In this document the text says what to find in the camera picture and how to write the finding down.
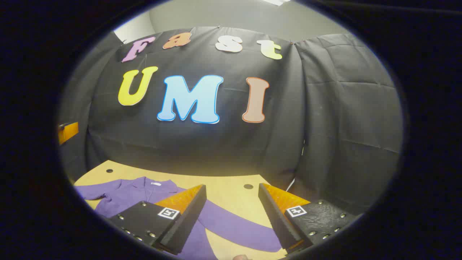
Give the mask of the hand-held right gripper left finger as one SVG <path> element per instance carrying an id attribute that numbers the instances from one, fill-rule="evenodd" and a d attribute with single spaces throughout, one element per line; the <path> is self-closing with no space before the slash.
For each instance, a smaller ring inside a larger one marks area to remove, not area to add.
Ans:
<path id="1" fill-rule="evenodd" d="M 140 201 L 108 218 L 108 224 L 147 247 L 178 255 L 206 200 L 206 186 L 197 185 L 154 204 Z"/>

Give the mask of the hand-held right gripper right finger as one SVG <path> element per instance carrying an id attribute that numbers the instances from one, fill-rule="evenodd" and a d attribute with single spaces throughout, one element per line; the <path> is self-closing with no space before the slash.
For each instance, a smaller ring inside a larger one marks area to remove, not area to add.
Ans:
<path id="1" fill-rule="evenodd" d="M 259 184 L 258 197 L 287 254 L 334 237 L 361 217 L 326 200 L 310 202 L 269 184 Z"/>

